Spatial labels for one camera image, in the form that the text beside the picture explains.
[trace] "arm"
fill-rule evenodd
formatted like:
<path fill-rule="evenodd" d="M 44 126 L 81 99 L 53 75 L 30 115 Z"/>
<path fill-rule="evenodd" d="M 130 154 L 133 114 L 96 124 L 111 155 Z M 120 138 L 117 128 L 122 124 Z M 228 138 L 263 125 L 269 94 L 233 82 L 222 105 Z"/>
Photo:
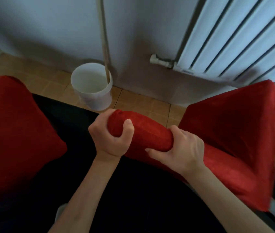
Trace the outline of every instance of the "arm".
<path fill-rule="evenodd" d="M 227 232 L 274 232 L 204 165 L 204 143 L 194 134 L 172 126 L 173 148 L 146 149 L 149 156 L 181 174 L 195 189 Z"/>
<path fill-rule="evenodd" d="M 115 110 L 100 114 L 89 126 L 96 147 L 96 157 L 73 197 L 49 233 L 89 232 L 103 191 L 120 158 L 128 150 L 134 127 L 131 120 L 123 124 L 122 136 L 113 137 L 107 130 L 108 117 Z"/>

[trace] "plastic bucket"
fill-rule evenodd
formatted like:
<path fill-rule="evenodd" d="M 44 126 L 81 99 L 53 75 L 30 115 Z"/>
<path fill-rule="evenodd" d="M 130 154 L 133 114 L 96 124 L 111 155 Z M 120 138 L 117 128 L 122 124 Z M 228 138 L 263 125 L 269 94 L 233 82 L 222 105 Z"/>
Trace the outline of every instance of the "plastic bucket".
<path fill-rule="evenodd" d="M 98 63 L 87 63 L 77 67 L 71 76 L 74 91 L 92 110 L 107 109 L 112 96 L 112 75 L 107 84 L 105 67 Z"/>

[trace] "radiator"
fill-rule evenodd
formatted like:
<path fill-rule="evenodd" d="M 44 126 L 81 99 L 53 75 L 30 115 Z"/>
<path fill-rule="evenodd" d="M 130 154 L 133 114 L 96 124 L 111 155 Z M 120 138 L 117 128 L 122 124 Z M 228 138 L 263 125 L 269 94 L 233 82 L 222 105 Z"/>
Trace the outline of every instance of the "radiator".
<path fill-rule="evenodd" d="M 236 87 L 275 82 L 275 0 L 206 0 L 173 69 Z"/>

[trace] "wooden stick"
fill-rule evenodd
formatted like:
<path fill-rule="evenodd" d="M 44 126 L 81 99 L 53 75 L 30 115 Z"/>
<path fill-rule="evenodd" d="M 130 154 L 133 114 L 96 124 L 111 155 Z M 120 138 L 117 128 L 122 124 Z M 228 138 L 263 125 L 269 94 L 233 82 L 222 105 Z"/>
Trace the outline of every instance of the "wooden stick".
<path fill-rule="evenodd" d="M 107 84 L 110 82 L 109 70 L 108 70 L 108 52 L 106 46 L 106 32 L 104 26 L 104 19 L 103 19 L 103 0 L 96 0 L 96 7 L 98 12 L 98 18 L 100 23 L 100 30 L 101 30 L 101 41 L 102 41 L 102 50 L 103 50 L 103 57 L 104 57 L 104 64 L 105 64 L 105 73 L 107 78 Z"/>

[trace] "tiled floor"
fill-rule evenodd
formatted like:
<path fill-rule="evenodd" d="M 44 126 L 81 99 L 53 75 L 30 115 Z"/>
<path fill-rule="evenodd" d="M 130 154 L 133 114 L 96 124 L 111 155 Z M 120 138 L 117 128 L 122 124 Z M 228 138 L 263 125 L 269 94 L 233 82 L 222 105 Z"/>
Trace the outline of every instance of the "tiled floor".
<path fill-rule="evenodd" d="M 34 61 L 1 54 L 0 75 L 18 78 L 32 93 L 89 109 L 74 93 L 70 84 L 70 73 Z M 178 125 L 185 112 L 185 108 L 181 106 L 171 105 L 118 87 L 112 87 L 110 108 L 138 112 L 165 127 Z"/>

